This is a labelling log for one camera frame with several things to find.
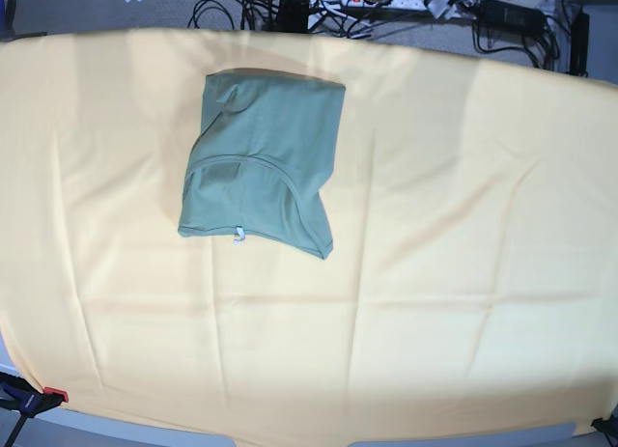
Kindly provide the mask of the green T-shirt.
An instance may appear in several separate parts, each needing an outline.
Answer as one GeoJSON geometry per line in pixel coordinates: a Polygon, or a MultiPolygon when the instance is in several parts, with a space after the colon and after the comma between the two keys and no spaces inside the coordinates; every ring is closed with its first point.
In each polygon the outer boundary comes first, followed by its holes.
{"type": "Polygon", "coordinates": [[[183,237],[248,236],[326,259],[320,197],[332,176],[346,88],[274,70],[207,76],[183,182],[183,237]]]}

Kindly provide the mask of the yellow table cloth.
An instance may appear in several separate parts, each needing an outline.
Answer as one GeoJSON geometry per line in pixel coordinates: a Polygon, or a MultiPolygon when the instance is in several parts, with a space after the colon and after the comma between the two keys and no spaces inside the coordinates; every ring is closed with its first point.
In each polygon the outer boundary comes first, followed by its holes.
{"type": "Polygon", "coordinates": [[[617,404],[617,89],[287,34],[6,43],[1,334],[72,410],[239,446],[587,431],[617,404]],[[346,88],[325,260],[178,234],[232,69],[346,88]]]}

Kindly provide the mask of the white power strip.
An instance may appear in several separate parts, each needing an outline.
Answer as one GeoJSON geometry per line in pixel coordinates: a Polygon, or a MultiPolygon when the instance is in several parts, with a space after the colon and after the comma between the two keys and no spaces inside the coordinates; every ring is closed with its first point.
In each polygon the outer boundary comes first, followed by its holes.
{"type": "Polygon", "coordinates": [[[395,10],[395,11],[412,11],[425,12],[428,10],[427,3],[431,0],[383,0],[380,3],[370,3],[368,0],[321,0],[324,3],[343,7],[346,10],[360,9],[369,10],[373,8],[395,10]]]}

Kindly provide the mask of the black power adapter brick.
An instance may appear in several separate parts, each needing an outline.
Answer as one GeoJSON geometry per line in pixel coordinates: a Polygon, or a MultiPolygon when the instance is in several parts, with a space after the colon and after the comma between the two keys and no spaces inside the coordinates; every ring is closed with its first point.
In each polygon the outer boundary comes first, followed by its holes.
{"type": "Polygon", "coordinates": [[[477,21],[488,28],[535,37],[543,34],[546,17],[537,9],[483,0],[477,7],[477,21]]]}

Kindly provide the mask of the black box far right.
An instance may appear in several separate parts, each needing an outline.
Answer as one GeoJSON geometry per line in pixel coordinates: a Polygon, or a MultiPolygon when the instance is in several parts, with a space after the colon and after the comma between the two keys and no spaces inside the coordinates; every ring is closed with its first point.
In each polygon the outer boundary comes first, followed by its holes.
{"type": "Polygon", "coordinates": [[[569,74],[580,77],[588,76],[587,60],[590,33],[590,15],[580,6],[573,8],[571,24],[571,54],[569,74]]]}

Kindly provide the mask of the black clamp right corner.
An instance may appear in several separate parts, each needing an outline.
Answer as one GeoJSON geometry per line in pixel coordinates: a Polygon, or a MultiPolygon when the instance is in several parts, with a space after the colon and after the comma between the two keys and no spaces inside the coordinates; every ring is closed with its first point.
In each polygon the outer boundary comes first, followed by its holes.
{"type": "Polygon", "coordinates": [[[592,421],[591,427],[606,437],[618,439],[618,420],[615,415],[610,415],[607,419],[597,418],[592,421]]]}

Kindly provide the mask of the black stand post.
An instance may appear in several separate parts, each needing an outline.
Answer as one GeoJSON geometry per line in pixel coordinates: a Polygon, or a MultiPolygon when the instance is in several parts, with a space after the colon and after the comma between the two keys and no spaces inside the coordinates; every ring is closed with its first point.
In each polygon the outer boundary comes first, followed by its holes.
{"type": "Polygon", "coordinates": [[[267,4],[267,21],[263,29],[269,32],[306,34],[311,13],[311,0],[262,0],[267,4]]]}

